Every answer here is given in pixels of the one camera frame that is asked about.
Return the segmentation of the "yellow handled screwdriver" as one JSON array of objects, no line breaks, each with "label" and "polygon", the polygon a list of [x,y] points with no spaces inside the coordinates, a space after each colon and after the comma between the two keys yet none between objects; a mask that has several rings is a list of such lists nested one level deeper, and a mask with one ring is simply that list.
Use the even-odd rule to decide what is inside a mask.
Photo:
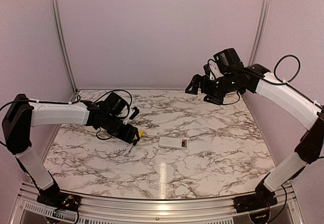
[{"label": "yellow handled screwdriver", "polygon": [[138,135],[136,136],[136,140],[135,140],[135,142],[132,144],[132,146],[130,147],[128,153],[131,153],[131,150],[132,150],[132,149],[135,147],[135,145],[140,141],[140,139],[143,137],[143,135],[144,135],[144,130],[142,129],[142,130],[140,130],[140,131],[138,132]]}]

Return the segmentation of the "white remote control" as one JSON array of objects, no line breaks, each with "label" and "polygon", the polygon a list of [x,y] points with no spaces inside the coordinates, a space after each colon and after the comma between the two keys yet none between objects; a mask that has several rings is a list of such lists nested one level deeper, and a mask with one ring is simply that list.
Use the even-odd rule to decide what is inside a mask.
[{"label": "white remote control", "polygon": [[189,138],[160,137],[158,145],[161,148],[186,149],[181,147],[181,140]]}]

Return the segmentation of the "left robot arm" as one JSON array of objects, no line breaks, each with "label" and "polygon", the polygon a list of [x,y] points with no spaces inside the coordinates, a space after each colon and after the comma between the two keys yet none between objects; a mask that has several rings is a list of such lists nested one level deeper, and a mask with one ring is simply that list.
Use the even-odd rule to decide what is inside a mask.
[{"label": "left robot arm", "polygon": [[136,145],[139,131],[128,123],[139,113],[115,92],[103,101],[77,99],[72,102],[51,102],[30,99],[18,94],[2,121],[6,148],[15,156],[21,169],[34,181],[41,196],[53,206],[64,202],[64,195],[32,148],[30,130],[41,125],[75,124],[103,129],[110,136]]}]

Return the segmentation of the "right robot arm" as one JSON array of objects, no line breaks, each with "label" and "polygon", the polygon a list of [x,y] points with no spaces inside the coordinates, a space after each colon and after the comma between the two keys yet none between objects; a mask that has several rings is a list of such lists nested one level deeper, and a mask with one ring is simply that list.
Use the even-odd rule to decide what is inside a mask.
[{"label": "right robot arm", "polygon": [[204,101],[224,106],[232,92],[258,95],[273,103],[304,132],[295,149],[256,186],[251,204],[261,208],[281,185],[294,179],[306,166],[320,158],[323,148],[323,106],[280,79],[274,71],[260,65],[245,66],[234,48],[214,54],[204,65],[204,75],[196,74],[185,92],[204,94]]}]

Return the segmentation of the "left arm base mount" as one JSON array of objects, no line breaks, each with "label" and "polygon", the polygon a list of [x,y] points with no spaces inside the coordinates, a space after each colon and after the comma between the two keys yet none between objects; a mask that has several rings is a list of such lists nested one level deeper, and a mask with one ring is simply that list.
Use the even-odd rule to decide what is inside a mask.
[{"label": "left arm base mount", "polygon": [[39,189],[37,202],[55,207],[57,210],[78,211],[81,196],[62,192],[57,183],[54,183],[47,189]]}]

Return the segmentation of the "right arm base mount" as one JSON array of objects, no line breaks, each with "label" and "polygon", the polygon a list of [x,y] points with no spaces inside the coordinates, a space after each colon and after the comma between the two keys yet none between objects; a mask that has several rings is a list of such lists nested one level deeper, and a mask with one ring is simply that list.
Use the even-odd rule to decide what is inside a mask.
[{"label": "right arm base mount", "polygon": [[278,203],[275,192],[269,191],[264,186],[266,175],[256,186],[254,194],[247,194],[233,198],[234,208],[237,213],[254,211],[267,208]]}]

